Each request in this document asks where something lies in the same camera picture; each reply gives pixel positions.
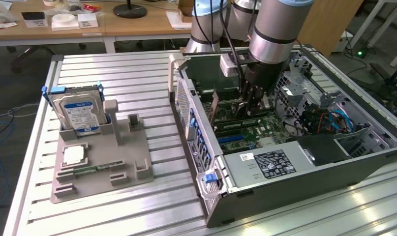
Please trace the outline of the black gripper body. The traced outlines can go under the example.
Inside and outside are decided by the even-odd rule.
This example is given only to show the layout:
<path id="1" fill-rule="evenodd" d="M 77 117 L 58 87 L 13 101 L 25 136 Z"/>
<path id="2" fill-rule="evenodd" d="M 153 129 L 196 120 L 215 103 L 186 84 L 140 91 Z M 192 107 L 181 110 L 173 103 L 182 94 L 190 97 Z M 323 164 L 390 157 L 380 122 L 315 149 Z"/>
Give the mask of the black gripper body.
<path id="1" fill-rule="evenodd" d="M 284 69 L 284 63 L 269 64 L 256 62 L 248 64 L 244 80 L 244 89 L 259 87 L 271 92 Z"/>

